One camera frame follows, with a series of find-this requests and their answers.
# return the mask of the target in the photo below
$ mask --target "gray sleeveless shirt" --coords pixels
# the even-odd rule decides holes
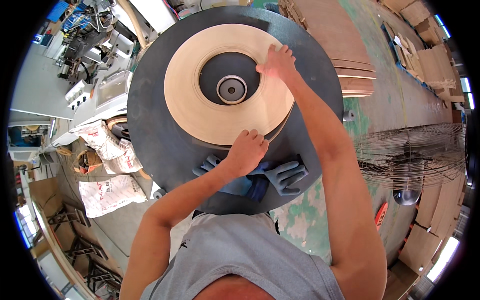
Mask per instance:
[[[344,300],[325,262],[279,236],[266,214],[197,216],[163,276],[140,299],[191,300],[227,274],[248,279],[276,300]]]

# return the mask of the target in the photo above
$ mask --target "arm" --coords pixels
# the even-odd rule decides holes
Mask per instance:
[[[386,255],[377,233],[372,203],[357,163],[353,144],[329,106],[305,83],[294,67],[288,46],[257,71],[278,77],[292,92],[322,164],[331,269],[349,299],[381,299],[386,285]]]
[[[257,130],[242,131],[217,167],[167,193],[145,212],[133,239],[121,300],[138,300],[145,287],[163,275],[172,227],[224,185],[255,169],[267,149],[268,141]]]

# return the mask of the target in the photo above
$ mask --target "work glove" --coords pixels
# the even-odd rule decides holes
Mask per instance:
[[[308,170],[298,161],[290,161],[278,166],[278,163],[266,161],[260,163],[255,170],[248,175],[265,175],[273,184],[280,196],[291,196],[300,194],[300,189],[289,189],[288,186],[300,181],[308,175]]]
[[[199,168],[193,168],[192,172],[198,177],[202,176],[206,172],[218,166],[221,161],[222,160],[215,155],[209,155],[204,161],[204,164]],[[219,190],[219,192],[245,196],[253,201],[260,202],[267,192],[268,185],[268,180],[265,180],[260,176],[242,176],[225,185]]]

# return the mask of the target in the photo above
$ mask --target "white plastic bag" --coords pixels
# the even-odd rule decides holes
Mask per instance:
[[[78,126],[73,133],[81,136],[87,144],[96,150],[98,156],[104,160],[117,158],[125,153],[125,146],[108,130],[103,120]]]
[[[132,143],[121,139],[120,145],[125,147],[125,153],[123,155],[111,160],[102,159],[105,171],[107,171],[108,174],[133,173],[143,168],[140,160],[138,160],[135,155]]]
[[[88,218],[103,216],[131,202],[147,201],[144,192],[130,175],[118,175],[106,181],[81,181],[79,185]]]

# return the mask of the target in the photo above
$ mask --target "edge banding roll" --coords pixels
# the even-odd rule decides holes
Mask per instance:
[[[243,24],[209,27],[186,40],[170,60],[164,81],[165,102],[175,122],[194,138],[217,145],[232,145],[243,129],[266,135],[280,125],[294,99],[278,78],[260,75],[257,91],[231,106],[209,101],[199,85],[202,67],[215,55],[239,52],[264,63],[271,44],[282,46],[267,32]]]

